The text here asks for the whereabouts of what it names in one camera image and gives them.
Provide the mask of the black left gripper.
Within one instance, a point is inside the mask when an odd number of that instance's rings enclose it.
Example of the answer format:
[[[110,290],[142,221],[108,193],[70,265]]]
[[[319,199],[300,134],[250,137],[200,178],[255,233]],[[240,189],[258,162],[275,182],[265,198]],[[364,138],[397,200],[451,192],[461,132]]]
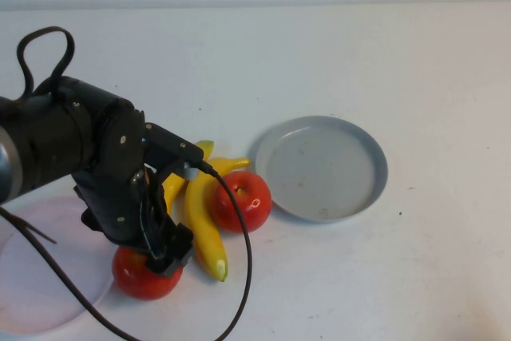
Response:
[[[73,174],[77,193],[87,205],[81,222],[116,245],[150,255],[151,272],[172,277],[193,254],[192,231],[170,222],[157,209],[154,187],[145,179],[145,115],[118,97],[95,105],[91,162]]]

